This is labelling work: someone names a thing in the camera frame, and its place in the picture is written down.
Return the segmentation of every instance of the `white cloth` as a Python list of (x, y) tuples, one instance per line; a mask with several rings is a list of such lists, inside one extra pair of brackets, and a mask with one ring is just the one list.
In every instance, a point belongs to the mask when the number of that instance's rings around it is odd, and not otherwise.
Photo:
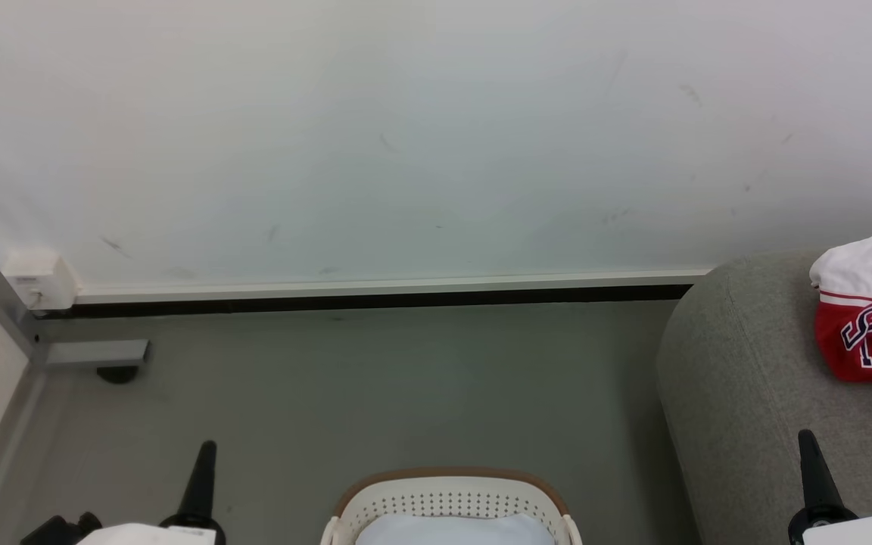
[(809, 278), (826, 303), (852, 307), (871, 304), (872, 237), (831, 248), (813, 263)]
[(498, 519), (383, 515), (356, 545), (554, 545), (537, 519), (520, 513)]
[(806, 545), (872, 545), (872, 517), (809, 528), (802, 538)]
[(125, 524), (90, 532), (79, 545), (214, 545), (214, 531)]

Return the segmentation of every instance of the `black baseboard strip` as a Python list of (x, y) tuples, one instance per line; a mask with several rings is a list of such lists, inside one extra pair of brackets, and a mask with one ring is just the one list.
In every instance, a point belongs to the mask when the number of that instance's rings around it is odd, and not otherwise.
[(594, 301), (658, 301), (681, 299), (689, 284), (613, 286), (540, 290), (415, 294), (347, 294), (329, 297), (271, 297), (222, 301), (157, 301), (157, 303), (74, 304), (42, 319), (127, 318), (179, 314), (283, 313), (289, 310), (344, 308), (458, 307), (467, 304), (594, 303)]

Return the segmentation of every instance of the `gray sofa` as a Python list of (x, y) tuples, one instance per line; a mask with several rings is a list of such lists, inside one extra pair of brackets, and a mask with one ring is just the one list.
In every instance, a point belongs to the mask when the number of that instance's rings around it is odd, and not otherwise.
[(658, 387), (703, 545), (785, 545), (810, 428), (844, 503), (872, 515), (872, 384), (836, 380), (813, 337), (820, 251), (740, 259), (675, 308)]

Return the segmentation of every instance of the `baseboard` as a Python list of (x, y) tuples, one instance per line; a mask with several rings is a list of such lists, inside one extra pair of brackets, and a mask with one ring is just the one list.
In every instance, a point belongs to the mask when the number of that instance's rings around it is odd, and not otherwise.
[(708, 269), (685, 269), (630, 273), (572, 273), (572, 275), (476, 276), (466, 279), (370, 280), (370, 282), (97, 286), (80, 290), (79, 297), (76, 297), (76, 304), (655, 286), (693, 284), (708, 272)]
[(464, 304), (669, 300), (679, 299), (708, 272), (694, 269), (398, 282), (104, 287), (84, 290), (69, 310), (51, 311), (42, 317), (108, 318)]

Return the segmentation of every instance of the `black mount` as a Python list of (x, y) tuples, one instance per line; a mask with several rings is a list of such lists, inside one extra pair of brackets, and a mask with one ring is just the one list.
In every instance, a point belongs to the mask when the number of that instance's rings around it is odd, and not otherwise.
[(820, 443), (809, 430), (799, 432), (799, 471), (802, 473), (802, 496), (806, 507), (789, 521), (789, 542), (792, 545), (803, 545), (803, 532), (809, 528), (858, 518), (843, 506)]
[[(203, 528), (214, 530), (214, 545), (227, 545), (227, 537), (221, 525), (211, 518), (214, 507), (214, 463), (217, 459), (217, 443), (205, 441), (198, 452), (197, 462), (190, 479), (187, 480), (187, 489), (184, 497), (180, 500), (180, 507), (176, 514), (170, 515), (162, 523), (161, 528), (181, 525), (187, 528)], [(60, 516), (55, 516), (45, 521), (41, 527), (32, 531), (31, 534), (22, 538), (20, 545), (75, 545), (83, 540), (91, 531), (100, 530), (103, 525), (96, 515), (86, 512), (79, 517), (79, 523), (67, 523)]]
[(111, 384), (127, 384), (139, 373), (139, 366), (117, 366), (116, 368), (96, 368), (96, 375)]

